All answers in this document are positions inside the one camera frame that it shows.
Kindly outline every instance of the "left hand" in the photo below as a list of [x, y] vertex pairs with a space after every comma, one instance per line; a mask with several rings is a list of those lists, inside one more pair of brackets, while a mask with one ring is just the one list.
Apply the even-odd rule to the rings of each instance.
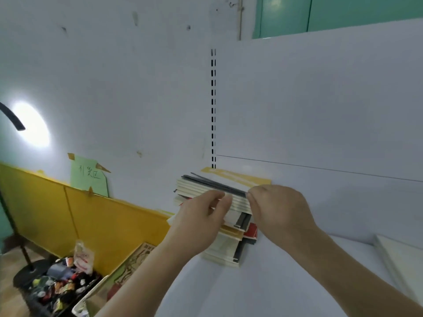
[[217, 190], [187, 200], [175, 216], [163, 243], [190, 260], [213, 243], [231, 204], [232, 195], [225, 196], [224, 192]]

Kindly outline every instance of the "lamp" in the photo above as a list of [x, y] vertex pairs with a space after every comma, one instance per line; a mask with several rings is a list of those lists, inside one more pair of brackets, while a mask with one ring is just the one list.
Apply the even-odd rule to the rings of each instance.
[[[9, 118], [9, 120], [13, 123], [16, 130], [18, 131], [24, 131], [25, 126], [22, 124], [21, 120], [11, 111], [8, 107], [6, 107], [3, 103], [0, 102], [0, 111], [2, 111], [6, 117]], [[30, 283], [32, 280], [34, 280], [36, 277], [41, 276], [43, 273], [47, 272], [47, 270], [50, 267], [50, 262], [46, 259], [38, 260], [35, 262], [31, 262], [31, 259], [28, 256], [28, 252], [25, 249], [24, 246], [24, 240], [20, 237], [16, 224], [10, 215], [9, 209], [7, 208], [6, 202], [4, 201], [4, 198], [0, 191], [0, 203], [3, 207], [3, 210], [9, 220], [10, 226], [13, 229], [13, 233], [19, 237], [19, 247], [22, 250], [22, 253], [25, 257], [25, 260], [27, 262], [27, 265], [22, 268], [13, 278], [13, 286], [17, 288], [21, 288], [28, 283]]]

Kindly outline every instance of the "forearm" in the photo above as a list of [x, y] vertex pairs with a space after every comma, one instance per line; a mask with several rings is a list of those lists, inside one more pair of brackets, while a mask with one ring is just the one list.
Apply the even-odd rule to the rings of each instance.
[[96, 316], [154, 316], [167, 290], [188, 260], [172, 247], [160, 244]]
[[422, 316], [423, 308], [377, 277], [321, 230], [304, 233], [288, 253], [349, 317]]

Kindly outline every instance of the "hand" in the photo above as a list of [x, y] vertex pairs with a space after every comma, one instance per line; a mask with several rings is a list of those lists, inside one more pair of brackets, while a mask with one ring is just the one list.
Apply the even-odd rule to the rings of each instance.
[[283, 250], [289, 252], [320, 230], [304, 196], [292, 188], [256, 186], [249, 190], [247, 199], [257, 227]]
[[231, 204], [232, 195], [217, 190], [184, 202], [163, 242], [191, 259], [213, 243]]

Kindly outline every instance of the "black basket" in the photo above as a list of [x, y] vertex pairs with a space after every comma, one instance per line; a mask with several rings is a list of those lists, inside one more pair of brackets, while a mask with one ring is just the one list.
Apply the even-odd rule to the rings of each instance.
[[32, 286], [31, 284], [27, 284], [23, 288], [19, 288], [19, 291], [22, 295], [22, 298], [25, 300], [25, 303], [28, 306], [29, 312], [31, 316], [34, 317], [68, 317], [73, 316], [72, 314], [72, 308], [95, 286], [98, 284], [98, 282], [102, 279], [102, 276], [99, 273], [93, 272], [95, 274], [94, 280], [92, 280], [86, 289], [80, 293], [77, 294], [76, 297], [72, 300], [71, 304], [69, 304], [68, 307], [61, 310], [58, 313], [53, 314], [48, 309], [48, 305], [42, 305], [38, 298], [31, 293], [30, 288]]

